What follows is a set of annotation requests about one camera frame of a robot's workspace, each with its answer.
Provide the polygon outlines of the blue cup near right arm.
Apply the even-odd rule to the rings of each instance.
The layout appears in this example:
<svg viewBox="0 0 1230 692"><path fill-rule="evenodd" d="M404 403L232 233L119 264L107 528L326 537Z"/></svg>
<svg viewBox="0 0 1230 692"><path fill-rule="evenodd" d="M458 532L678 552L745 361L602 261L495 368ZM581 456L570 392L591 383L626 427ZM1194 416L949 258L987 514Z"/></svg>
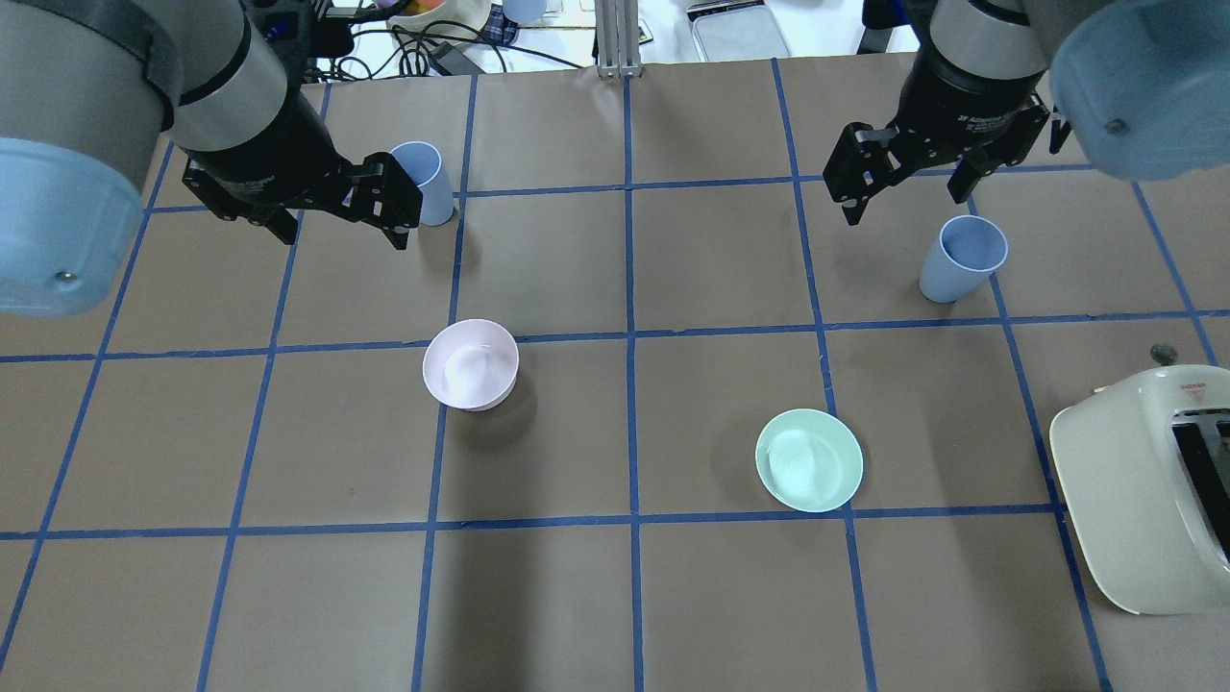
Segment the blue cup near right arm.
<svg viewBox="0 0 1230 692"><path fill-rule="evenodd" d="M972 214L953 216L927 250L920 293L934 304L961 301L986 284L1009 254L1009 238L996 222Z"/></svg>

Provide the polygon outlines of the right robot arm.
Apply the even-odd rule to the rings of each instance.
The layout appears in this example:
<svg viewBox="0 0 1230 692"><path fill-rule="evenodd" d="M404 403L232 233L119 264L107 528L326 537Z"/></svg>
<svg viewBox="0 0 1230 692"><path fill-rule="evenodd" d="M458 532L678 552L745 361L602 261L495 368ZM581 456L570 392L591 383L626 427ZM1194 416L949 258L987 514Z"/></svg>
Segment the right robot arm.
<svg viewBox="0 0 1230 692"><path fill-rule="evenodd" d="M849 123L823 171L857 225L870 202L952 163L982 179L1075 136L1116 179L1173 179L1228 163L1225 1L866 1L867 28L909 27L918 57L886 127Z"/></svg>

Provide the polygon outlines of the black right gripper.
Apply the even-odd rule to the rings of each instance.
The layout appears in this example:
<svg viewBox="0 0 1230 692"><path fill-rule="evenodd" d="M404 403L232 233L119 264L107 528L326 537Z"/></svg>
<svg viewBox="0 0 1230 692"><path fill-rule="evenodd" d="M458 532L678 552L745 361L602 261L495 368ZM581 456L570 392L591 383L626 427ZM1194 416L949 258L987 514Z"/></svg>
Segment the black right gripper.
<svg viewBox="0 0 1230 692"><path fill-rule="evenodd" d="M984 177L1018 165L1041 136L1050 112L1038 95L1039 82L1038 73L1009 80L982 76L922 45L889 127L852 122L839 133L823 170L827 193L855 227L879 191L900 183L899 163L922 168L956 162L950 198L970 200Z"/></svg>

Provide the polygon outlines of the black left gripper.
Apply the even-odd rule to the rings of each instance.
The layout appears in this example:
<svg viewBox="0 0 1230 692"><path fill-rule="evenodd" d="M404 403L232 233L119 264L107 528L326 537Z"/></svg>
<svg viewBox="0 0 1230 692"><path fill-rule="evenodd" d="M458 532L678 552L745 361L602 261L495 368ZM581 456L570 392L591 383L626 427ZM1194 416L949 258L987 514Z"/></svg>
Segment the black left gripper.
<svg viewBox="0 0 1230 692"><path fill-rule="evenodd" d="M294 246L299 234L289 209L308 209L378 227L387 245L403 251L423 206L423 193L391 152L370 154L360 163L343 159L298 91L246 143L219 152L188 150L182 184L221 219L245 216L285 246Z"/></svg>

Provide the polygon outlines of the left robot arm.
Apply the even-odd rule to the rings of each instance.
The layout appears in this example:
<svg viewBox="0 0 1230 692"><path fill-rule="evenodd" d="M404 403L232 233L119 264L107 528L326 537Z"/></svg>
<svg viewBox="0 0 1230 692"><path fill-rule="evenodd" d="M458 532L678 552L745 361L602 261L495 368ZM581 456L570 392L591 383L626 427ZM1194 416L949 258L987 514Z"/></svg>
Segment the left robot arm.
<svg viewBox="0 0 1230 692"><path fill-rule="evenodd" d="M427 220L390 152L342 157L303 95L312 61L390 9L328 1L5 1L2 311L59 318L105 301L141 220L159 136L212 214L284 245L295 210L378 227L394 248Z"/></svg>

